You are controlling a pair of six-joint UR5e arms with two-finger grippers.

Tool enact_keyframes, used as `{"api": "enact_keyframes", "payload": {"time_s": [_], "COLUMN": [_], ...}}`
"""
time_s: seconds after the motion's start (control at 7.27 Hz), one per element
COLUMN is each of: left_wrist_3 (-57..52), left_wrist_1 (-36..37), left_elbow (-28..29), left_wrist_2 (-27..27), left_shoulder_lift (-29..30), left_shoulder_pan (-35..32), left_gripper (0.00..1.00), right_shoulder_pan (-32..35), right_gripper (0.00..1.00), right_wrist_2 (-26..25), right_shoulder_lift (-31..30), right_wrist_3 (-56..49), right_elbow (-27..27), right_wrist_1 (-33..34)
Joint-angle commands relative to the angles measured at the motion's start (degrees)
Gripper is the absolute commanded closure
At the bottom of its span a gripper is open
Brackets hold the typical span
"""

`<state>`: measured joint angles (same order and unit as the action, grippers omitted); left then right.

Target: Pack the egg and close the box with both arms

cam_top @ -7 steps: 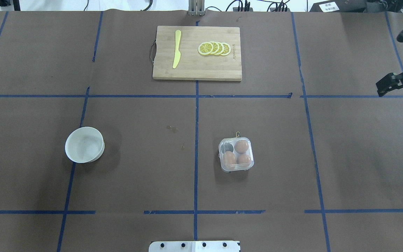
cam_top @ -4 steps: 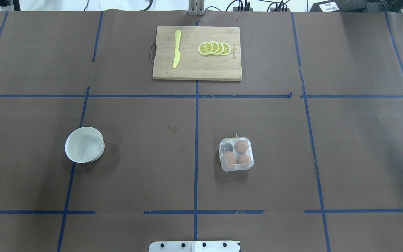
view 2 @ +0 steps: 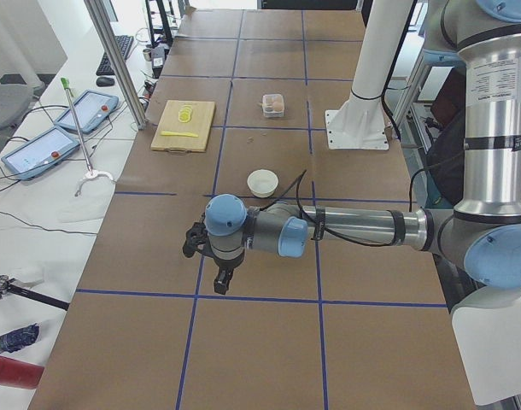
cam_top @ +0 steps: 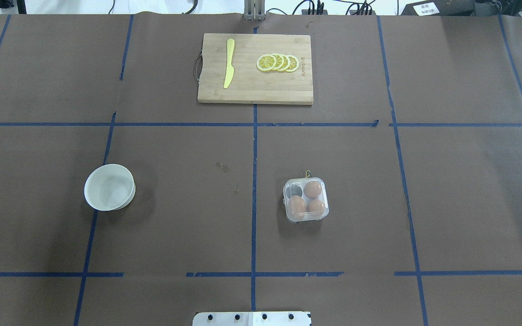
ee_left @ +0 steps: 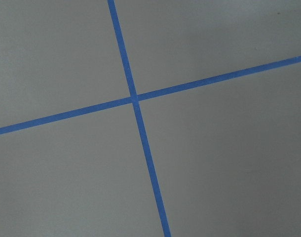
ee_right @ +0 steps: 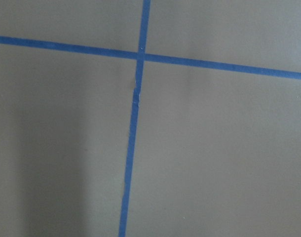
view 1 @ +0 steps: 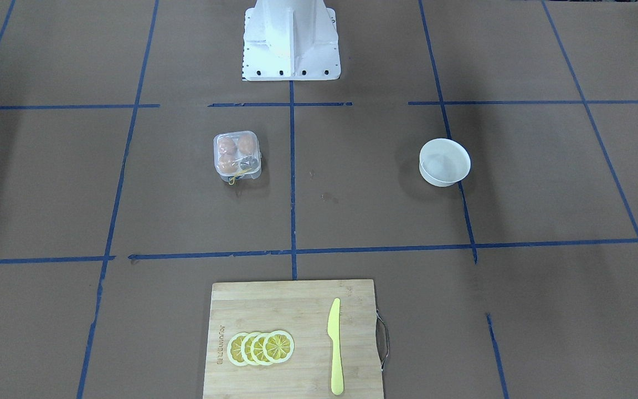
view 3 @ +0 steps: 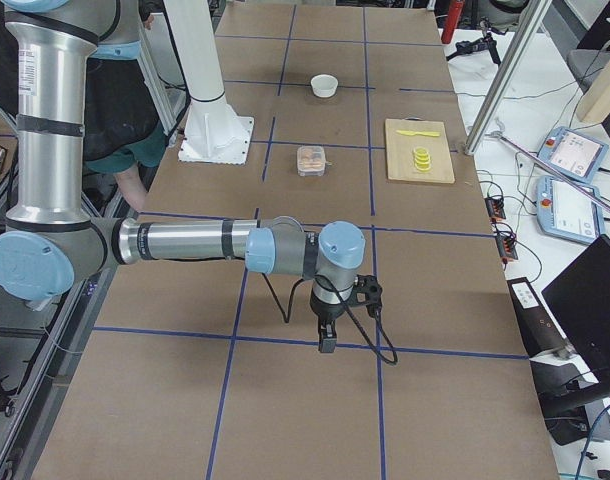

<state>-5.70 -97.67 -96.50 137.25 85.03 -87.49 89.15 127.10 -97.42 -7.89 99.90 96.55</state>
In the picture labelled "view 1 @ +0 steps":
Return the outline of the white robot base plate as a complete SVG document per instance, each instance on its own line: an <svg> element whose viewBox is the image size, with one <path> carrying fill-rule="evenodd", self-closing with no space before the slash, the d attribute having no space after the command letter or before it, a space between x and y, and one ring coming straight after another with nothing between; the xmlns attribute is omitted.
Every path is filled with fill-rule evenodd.
<svg viewBox="0 0 638 399"><path fill-rule="evenodd" d="M337 17L324 1L257 1L244 22L244 81L340 78Z"/></svg>

